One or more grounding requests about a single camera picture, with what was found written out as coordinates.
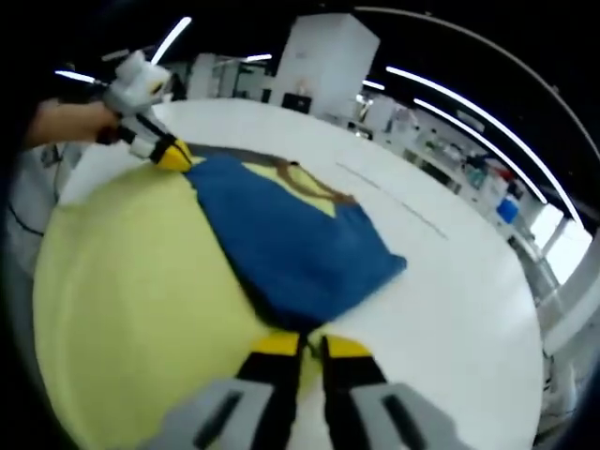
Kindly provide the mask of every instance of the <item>blue cloth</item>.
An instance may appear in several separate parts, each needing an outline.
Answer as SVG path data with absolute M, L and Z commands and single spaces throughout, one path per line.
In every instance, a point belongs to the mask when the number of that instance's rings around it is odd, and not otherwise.
M 330 217 L 227 156 L 186 177 L 234 271 L 280 327 L 329 322 L 406 268 L 358 204 L 338 203 Z

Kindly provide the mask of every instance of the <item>person's hand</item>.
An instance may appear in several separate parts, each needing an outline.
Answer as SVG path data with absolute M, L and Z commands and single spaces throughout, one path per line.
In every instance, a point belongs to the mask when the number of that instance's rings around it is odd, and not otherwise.
M 101 101 L 86 105 L 48 101 L 37 108 L 27 130 L 25 145 L 31 148 L 44 143 L 93 143 L 100 132 L 116 130 L 117 127 L 117 116 Z

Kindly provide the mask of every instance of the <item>fluorescent light strip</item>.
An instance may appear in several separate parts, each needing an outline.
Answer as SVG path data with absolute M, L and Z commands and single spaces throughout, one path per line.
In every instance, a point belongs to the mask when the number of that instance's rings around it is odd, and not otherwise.
M 130 53 L 131 52 L 129 51 L 129 49 L 117 50 L 116 52 L 110 52 L 110 53 L 105 54 L 100 59 L 102 59 L 102 61 L 111 61 L 113 59 L 122 58 L 124 56 L 127 56 Z
M 71 80 L 77 80 L 78 82 L 85 82 L 90 84 L 94 84 L 96 82 L 96 79 L 94 77 L 90 77 L 89 75 L 82 75 L 81 73 L 73 72 L 71 70 L 55 70 L 54 73 L 62 77 L 70 78 Z
M 254 61 L 264 61 L 267 59 L 271 59 L 273 57 L 272 54 L 267 53 L 267 54 L 255 54 L 253 56 L 249 56 L 248 58 L 246 58 L 244 60 L 245 63 L 253 63 Z
M 169 47 L 171 47 L 171 44 L 173 44 L 177 37 L 181 35 L 181 33 L 186 29 L 186 27 L 190 23 L 191 17 L 184 17 L 181 21 L 179 21 L 179 23 L 173 28 L 173 30 L 171 30 L 171 33 L 169 33 L 169 35 L 165 37 L 165 40 L 162 41 L 162 44 L 160 44 L 160 47 L 158 47 L 157 52 L 154 53 L 154 56 L 150 60 L 152 64 L 157 64 L 158 61 L 160 61 L 162 55 L 165 54 Z
M 427 110 L 432 111 L 433 113 L 438 114 L 440 117 L 443 117 L 448 122 L 451 122 L 452 124 L 456 125 L 460 129 L 463 129 L 464 131 L 466 131 L 467 133 L 472 135 L 477 141 L 479 141 L 480 143 L 485 145 L 487 148 L 489 148 L 492 152 L 494 152 L 496 155 L 498 155 L 500 157 L 500 159 L 502 161 L 504 161 L 506 163 L 506 165 L 508 165 L 508 167 L 510 167 L 513 171 L 515 171 L 515 173 L 525 182 L 525 184 L 529 187 L 529 189 L 532 190 L 532 192 L 535 194 L 535 196 L 538 199 L 540 199 L 540 202 L 542 202 L 543 204 L 548 203 L 548 200 L 546 200 L 546 197 L 544 196 L 544 194 L 542 194 L 540 189 L 533 183 L 533 181 L 517 166 L 517 164 L 515 164 L 507 155 L 505 155 L 500 150 L 500 148 L 498 148 L 496 145 L 494 145 L 493 143 L 488 141 L 486 138 L 484 138 L 481 134 L 479 134 L 477 131 L 475 131 L 471 127 L 468 127 L 465 124 L 463 124 L 462 122 L 460 122 L 458 119 L 456 119 L 456 117 L 453 117 L 452 115 L 448 114 L 447 112 L 437 109 L 435 106 L 430 105 L 429 103 L 421 100 L 420 98 L 415 98 L 414 103 L 416 103 L 419 106 L 422 106 L 423 108 L 426 108 Z
M 370 82 L 369 80 L 364 80 L 363 84 L 368 87 L 372 87 L 373 89 L 379 89 L 380 91 L 385 90 L 385 86 L 383 84 L 379 84 L 378 82 Z
M 475 105 L 473 102 L 469 101 L 465 97 L 457 94 L 454 91 L 451 91 L 450 89 L 448 89 L 446 87 L 443 87 L 443 86 L 437 84 L 436 82 L 432 82 L 423 77 L 419 77 L 418 75 L 414 75 L 411 72 L 407 72 L 406 70 L 401 70 L 399 68 L 388 66 L 385 69 L 390 73 L 399 75 L 400 77 L 408 78 L 409 80 L 413 80 L 414 82 L 417 82 L 417 83 L 424 84 L 425 86 L 430 87 L 431 89 L 434 89 L 434 90 L 440 92 L 441 94 L 445 94 L 445 95 L 449 96 L 450 98 L 453 98 L 454 100 L 456 100 L 458 103 L 461 103 L 462 105 L 466 106 L 467 108 L 475 111 L 476 113 L 478 113 L 479 115 L 484 117 L 486 120 L 488 120 L 490 124 L 494 125 L 497 129 L 499 129 L 502 133 L 504 133 L 521 150 L 523 150 L 523 152 L 525 152 L 525 154 L 529 158 L 532 159 L 533 163 L 542 171 L 542 173 L 549 180 L 550 184 L 558 191 L 559 196 L 561 197 L 562 201 L 564 202 L 567 209 L 569 210 L 569 213 L 571 213 L 571 216 L 573 216 L 573 219 L 575 220 L 575 222 L 577 222 L 577 224 L 579 224 L 580 226 L 583 226 L 583 224 L 581 223 L 581 218 L 579 217 L 576 207 L 573 205 L 573 203 L 571 202 L 571 199 L 569 199 L 569 196 L 564 191 L 563 187 L 561 186 L 559 181 L 556 179 L 556 177 L 552 174 L 552 172 L 550 171 L 548 166 L 546 164 L 544 164 L 544 162 L 533 152 L 533 150 L 524 141 L 522 141 L 515 133 L 513 133 L 510 129 L 508 129 L 502 122 L 500 122 L 498 119 L 496 119 L 493 115 L 491 115 L 488 112 L 479 108 L 477 105 Z

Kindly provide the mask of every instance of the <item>yellow cloth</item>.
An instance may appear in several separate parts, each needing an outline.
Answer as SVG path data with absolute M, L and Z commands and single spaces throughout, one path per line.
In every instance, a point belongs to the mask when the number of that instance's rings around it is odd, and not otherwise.
M 276 171 L 247 165 L 304 198 Z M 293 169 L 294 180 L 321 192 Z M 34 292 L 37 358 L 54 410 L 82 448 L 131 448 L 199 387 L 235 374 L 268 333 L 195 192 L 146 165 L 55 210 Z M 314 380 L 316 365 L 303 372 Z

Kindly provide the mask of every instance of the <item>white table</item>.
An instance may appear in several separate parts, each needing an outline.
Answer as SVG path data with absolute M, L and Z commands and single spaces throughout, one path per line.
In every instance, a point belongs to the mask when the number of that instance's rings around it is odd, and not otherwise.
M 470 206 L 379 145 L 310 116 L 239 99 L 159 105 L 174 134 L 299 161 L 354 195 L 408 270 L 331 325 L 367 345 L 391 381 L 457 422 L 478 450 L 530 449 L 542 402 L 533 299 L 511 248 Z M 124 145 L 87 150 L 61 203 L 139 165 Z M 323 393 L 299 406 L 290 448 L 331 448 Z

